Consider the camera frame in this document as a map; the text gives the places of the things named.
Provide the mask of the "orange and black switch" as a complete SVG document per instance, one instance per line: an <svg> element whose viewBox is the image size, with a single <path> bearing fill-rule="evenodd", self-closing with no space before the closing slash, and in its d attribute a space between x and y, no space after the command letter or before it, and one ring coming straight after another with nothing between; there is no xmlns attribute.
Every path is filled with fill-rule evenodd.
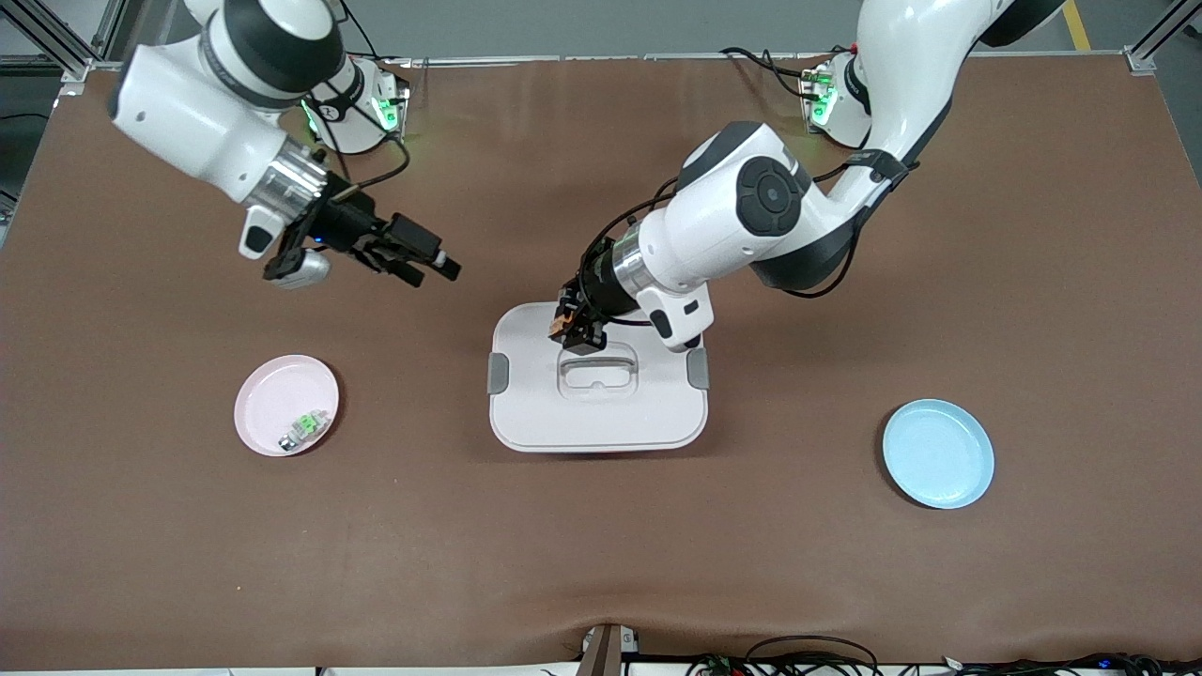
<svg viewBox="0 0 1202 676"><path fill-rule="evenodd" d="M563 348L563 351L575 354L575 326L601 324L588 309L587 316L557 316L552 320L548 337Z"/></svg>

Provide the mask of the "white lidded storage box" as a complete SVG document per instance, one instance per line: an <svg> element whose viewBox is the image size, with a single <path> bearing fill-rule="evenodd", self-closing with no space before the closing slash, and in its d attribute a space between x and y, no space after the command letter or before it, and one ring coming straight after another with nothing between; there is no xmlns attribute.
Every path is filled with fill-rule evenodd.
<svg viewBox="0 0 1202 676"><path fill-rule="evenodd" d="M672 450L700 437L710 386L704 346L667 350L647 327L607 327L606 349L579 356L549 340L557 306L502 314L486 374L489 420L520 453Z"/></svg>

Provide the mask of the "pink round plate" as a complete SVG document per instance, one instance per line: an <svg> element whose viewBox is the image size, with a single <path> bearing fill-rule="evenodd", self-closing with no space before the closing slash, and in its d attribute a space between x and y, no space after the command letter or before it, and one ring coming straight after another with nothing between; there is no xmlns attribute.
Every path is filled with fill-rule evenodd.
<svg viewBox="0 0 1202 676"><path fill-rule="evenodd" d="M236 397L236 432L243 444L266 457L288 457L278 439L298 416L315 409L331 414L331 427L313 445L331 433L343 403L335 373L319 358L305 355L284 355L273 358L246 376Z"/></svg>

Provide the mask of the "brown table mat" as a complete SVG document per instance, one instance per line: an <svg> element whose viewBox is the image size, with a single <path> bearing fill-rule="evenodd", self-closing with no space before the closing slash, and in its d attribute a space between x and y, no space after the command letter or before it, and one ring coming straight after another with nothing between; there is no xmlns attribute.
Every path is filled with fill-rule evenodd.
<svg viewBox="0 0 1202 676"><path fill-rule="evenodd" d="M240 210L133 146L100 72L49 115L0 249L0 670L559 662L833 635L885 662L1202 657L1202 189L1121 57L972 57L920 168L823 300L712 286L710 410L670 453L516 453L502 313L733 119L821 173L764 73L716 61L415 75L415 162L377 188L458 281L335 257L282 291ZM305 355L343 403L254 453L236 397ZM893 484L911 401L982 423L962 509Z"/></svg>

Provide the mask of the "light blue round plate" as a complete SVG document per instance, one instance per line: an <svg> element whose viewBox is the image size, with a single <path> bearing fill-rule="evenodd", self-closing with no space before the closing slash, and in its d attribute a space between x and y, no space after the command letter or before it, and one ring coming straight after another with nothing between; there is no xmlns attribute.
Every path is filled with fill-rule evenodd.
<svg viewBox="0 0 1202 676"><path fill-rule="evenodd" d="M982 423L950 401L902 404L883 429L883 463L893 484L926 508L962 509L982 498L995 472Z"/></svg>

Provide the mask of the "green and silver switch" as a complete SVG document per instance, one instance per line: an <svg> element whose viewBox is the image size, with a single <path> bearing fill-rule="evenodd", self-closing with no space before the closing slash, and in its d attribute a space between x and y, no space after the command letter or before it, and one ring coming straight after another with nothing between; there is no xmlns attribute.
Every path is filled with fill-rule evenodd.
<svg viewBox="0 0 1202 676"><path fill-rule="evenodd" d="M278 439L278 446L284 453L299 453L300 450L319 440L331 427L331 414L315 409L305 413L288 425L288 429Z"/></svg>

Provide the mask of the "silver table edge rail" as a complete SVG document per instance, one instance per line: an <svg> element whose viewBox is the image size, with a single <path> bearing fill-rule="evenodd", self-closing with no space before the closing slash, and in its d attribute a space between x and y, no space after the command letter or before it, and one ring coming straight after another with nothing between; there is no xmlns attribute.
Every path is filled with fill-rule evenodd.
<svg viewBox="0 0 1202 676"><path fill-rule="evenodd" d="M972 51L969 57L1111 57L1124 55L1124 51ZM716 61L746 59L739 54L724 53L648 53L644 55L524 55L524 57L380 57L377 64L395 69L494 69L526 63L593 63L593 61Z"/></svg>

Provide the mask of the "aluminium frame post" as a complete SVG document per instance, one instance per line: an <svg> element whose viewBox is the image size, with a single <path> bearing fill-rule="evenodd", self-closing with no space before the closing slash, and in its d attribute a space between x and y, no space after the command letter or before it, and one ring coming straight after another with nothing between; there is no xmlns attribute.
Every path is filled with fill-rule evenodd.
<svg viewBox="0 0 1202 676"><path fill-rule="evenodd" d="M1202 0L1170 0L1167 8L1133 45L1123 48L1129 72L1148 76L1156 71L1154 57L1177 35L1202 36Z"/></svg>
<svg viewBox="0 0 1202 676"><path fill-rule="evenodd" d="M96 69L120 65L117 29L131 0L0 0L0 20L25 38L32 53L0 53L0 69L59 69L63 83L84 83Z"/></svg>

